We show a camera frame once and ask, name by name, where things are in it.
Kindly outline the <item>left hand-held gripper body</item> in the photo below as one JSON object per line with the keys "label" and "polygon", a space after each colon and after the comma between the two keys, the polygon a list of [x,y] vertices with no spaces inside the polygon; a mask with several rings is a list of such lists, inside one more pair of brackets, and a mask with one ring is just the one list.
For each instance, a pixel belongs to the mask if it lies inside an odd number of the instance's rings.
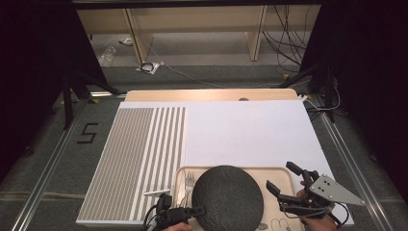
{"label": "left hand-held gripper body", "polygon": [[172,205],[169,209],[157,212],[157,203],[160,195],[168,194],[169,190],[159,190],[153,192],[145,192],[145,196],[154,197],[157,199],[155,204],[146,212],[143,220],[142,231],[160,231],[166,229],[167,227],[185,221],[180,216],[180,209],[173,208]]}

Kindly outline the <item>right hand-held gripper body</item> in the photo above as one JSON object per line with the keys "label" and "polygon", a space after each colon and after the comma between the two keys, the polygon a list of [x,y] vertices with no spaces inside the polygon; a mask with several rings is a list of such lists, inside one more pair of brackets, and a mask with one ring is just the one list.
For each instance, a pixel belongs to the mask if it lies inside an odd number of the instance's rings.
{"label": "right hand-held gripper body", "polygon": [[364,206],[366,202],[336,182],[326,174],[319,175],[315,170],[296,170],[304,182],[304,191],[300,197],[277,193],[279,209],[287,217],[323,218],[330,215],[336,204],[353,204]]}

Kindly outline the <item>beige tray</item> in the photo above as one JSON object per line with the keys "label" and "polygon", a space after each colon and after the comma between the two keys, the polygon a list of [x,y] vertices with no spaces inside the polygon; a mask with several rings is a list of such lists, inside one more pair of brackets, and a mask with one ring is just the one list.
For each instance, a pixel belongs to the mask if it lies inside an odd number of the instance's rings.
{"label": "beige tray", "polygon": [[[172,192],[173,205],[177,207],[177,197],[180,186],[181,170],[184,169],[186,173],[191,171],[194,174],[195,183],[198,178],[210,167],[182,167],[176,173],[175,186]],[[282,194],[294,195],[292,176],[289,172],[281,167],[243,167],[253,179],[256,181],[261,189],[264,198],[264,214],[263,218],[255,231],[304,231],[304,226],[298,218],[288,218],[279,209],[277,198],[267,190],[266,182],[272,182]],[[190,193],[188,206],[191,204]],[[196,218],[189,220],[190,225],[194,231],[204,231],[196,221]]]}

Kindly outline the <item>silver fork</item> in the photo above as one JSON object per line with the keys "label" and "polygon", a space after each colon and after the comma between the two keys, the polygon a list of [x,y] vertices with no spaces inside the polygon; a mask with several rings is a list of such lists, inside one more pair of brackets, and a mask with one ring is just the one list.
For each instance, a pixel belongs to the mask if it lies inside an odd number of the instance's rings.
{"label": "silver fork", "polygon": [[189,196],[190,196],[190,193],[193,190],[194,183],[195,183],[194,174],[191,171],[188,171],[187,175],[185,177],[185,195],[184,195],[184,197],[182,199],[182,202],[181,202],[181,205],[183,207],[188,206]]}

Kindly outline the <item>black round plate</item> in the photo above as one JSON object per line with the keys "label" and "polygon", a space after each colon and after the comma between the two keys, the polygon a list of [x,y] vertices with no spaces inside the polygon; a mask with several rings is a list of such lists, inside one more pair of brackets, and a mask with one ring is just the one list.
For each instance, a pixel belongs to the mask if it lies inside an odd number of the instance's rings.
{"label": "black round plate", "polygon": [[264,214],[260,187],[246,171],[232,166],[206,170],[194,185],[191,204],[206,210],[196,218],[204,231],[255,231]]}

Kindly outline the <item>person's left hand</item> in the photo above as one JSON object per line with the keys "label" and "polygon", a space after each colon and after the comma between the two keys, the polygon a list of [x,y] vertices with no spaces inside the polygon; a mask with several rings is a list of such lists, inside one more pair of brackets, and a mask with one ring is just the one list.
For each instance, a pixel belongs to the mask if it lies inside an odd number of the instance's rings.
{"label": "person's left hand", "polygon": [[185,222],[180,222],[163,229],[162,231],[193,231],[192,227]]}

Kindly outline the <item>person's right hand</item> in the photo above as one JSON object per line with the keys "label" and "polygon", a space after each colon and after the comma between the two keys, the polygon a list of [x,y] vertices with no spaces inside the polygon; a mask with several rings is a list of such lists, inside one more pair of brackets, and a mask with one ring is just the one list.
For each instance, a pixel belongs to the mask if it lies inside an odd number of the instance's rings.
{"label": "person's right hand", "polygon": [[311,231],[338,231],[335,220],[328,215],[321,219],[318,218],[300,218],[307,224]]}

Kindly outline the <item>striped white placemat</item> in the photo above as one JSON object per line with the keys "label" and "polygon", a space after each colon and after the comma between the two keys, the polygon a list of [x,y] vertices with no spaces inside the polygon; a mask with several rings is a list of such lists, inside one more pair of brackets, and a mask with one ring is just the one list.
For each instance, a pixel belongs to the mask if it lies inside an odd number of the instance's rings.
{"label": "striped white placemat", "polygon": [[300,167],[331,169],[299,100],[123,102],[119,108],[187,109],[181,167]]}

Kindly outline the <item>grey striped placemat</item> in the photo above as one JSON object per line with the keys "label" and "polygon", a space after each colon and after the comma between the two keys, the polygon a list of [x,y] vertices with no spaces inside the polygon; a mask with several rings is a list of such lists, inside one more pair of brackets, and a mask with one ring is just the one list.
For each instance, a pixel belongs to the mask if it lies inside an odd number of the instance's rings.
{"label": "grey striped placemat", "polygon": [[77,217],[81,225],[140,225],[172,191],[184,161],[187,109],[121,106]]}

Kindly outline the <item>black metal stand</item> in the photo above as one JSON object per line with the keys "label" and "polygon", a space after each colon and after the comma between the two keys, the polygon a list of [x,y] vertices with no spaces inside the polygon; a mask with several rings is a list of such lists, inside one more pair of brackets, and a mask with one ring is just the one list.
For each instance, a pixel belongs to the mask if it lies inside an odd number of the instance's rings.
{"label": "black metal stand", "polygon": [[88,75],[84,71],[77,69],[68,70],[62,77],[63,96],[64,96],[64,129],[66,130],[73,121],[74,113],[72,108],[71,93],[74,92],[79,99],[89,99],[90,91],[87,84],[96,85],[97,87],[113,94],[126,94],[126,91],[118,90],[111,87],[107,81],[102,81],[96,77]]}
{"label": "black metal stand", "polygon": [[338,106],[333,105],[333,99],[335,95],[339,94],[337,87],[335,86],[335,78],[328,63],[317,62],[316,64],[312,64],[301,70],[294,77],[285,80],[283,84],[278,86],[278,88],[286,89],[307,76],[311,76],[311,83],[308,87],[309,92],[316,93],[318,90],[324,89],[324,106],[318,108],[318,111],[326,113],[329,120],[334,122],[333,111],[337,109]]}

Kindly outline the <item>light wooden table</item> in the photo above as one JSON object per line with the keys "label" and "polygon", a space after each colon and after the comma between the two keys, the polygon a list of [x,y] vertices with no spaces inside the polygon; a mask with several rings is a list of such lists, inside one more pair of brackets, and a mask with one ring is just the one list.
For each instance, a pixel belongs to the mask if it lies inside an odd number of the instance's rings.
{"label": "light wooden table", "polygon": [[296,100],[292,89],[131,90],[125,102]]}

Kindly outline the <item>black curtain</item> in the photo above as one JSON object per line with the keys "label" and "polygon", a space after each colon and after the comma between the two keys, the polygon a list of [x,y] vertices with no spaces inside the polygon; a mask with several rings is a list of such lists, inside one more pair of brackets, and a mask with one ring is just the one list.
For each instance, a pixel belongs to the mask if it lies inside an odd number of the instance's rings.
{"label": "black curtain", "polygon": [[0,183],[82,74],[106,82],[72,0],[0,0]]}
{"label": "black curtain", "polygon": [[329,65],[346,110],[408,202],[408,0],[318,0],[302,68]]}

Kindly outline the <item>clear plastic bottle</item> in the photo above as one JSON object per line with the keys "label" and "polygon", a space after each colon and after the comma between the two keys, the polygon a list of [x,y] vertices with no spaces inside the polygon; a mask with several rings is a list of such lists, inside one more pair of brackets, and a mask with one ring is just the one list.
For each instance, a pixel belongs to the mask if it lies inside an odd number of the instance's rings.
{"label": "clear plastic bottle", "polygon": [[112,65],[115,57],[116,49],[113,46],[108,46],[103,54],[98,58],[98,62],[103,67],[109,67]]}

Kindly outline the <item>light wooden shelf unit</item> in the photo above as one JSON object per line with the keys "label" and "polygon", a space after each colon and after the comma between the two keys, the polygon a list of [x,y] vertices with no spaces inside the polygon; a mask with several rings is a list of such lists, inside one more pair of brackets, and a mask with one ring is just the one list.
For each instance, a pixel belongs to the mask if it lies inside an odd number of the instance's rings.
{"label": "light wooden shelf unit", "polygon": [[261,34],[281,31],[284,5],[247,7],[182,7],[146,9],[79,10],[77,14],[89,35],[128,34],[138,62],[147,58],[156,34],[241,32],[249,59],[258,59]]}

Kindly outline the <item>aluminium floor rail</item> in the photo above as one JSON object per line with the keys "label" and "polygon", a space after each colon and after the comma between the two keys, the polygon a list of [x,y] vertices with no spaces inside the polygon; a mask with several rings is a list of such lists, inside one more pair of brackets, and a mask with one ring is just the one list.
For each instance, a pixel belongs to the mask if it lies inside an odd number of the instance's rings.
{"label": "aluminium floor rail", "polygon": [[53,152],[48,159],[48,162],[42,173],[36,182],[34,188],[29,193],[24,206],[20,210],[14,224],[12,231],[26,231],[37,208],[40,204],[42,196],[47,189],[51,178],[60,162],[61,157],[63,156],[66,147],[68,145],[68,141],[71,138],[71,135],[77,125],[77,121],[79,116],[83,113],[83,110],[86,108],[87,101],[80,100],[76,106],[74,107],[73,111],[73,118],[71,122],[63,129],[62,134],[59,137],[59,140],[56,146],[53,149]]}
{"label": "aluminium floor rail", "polygon": [[323,153],[334,178],[360,196],[364,206],[348,205],[349,223],[344,231],[397,231],[392,206],[401,200],[385,170],[371,157],[368,147],[350,117],[341,109],[333,111],[331,122],[319,112],[323,100],[315,95],[305,102]]}

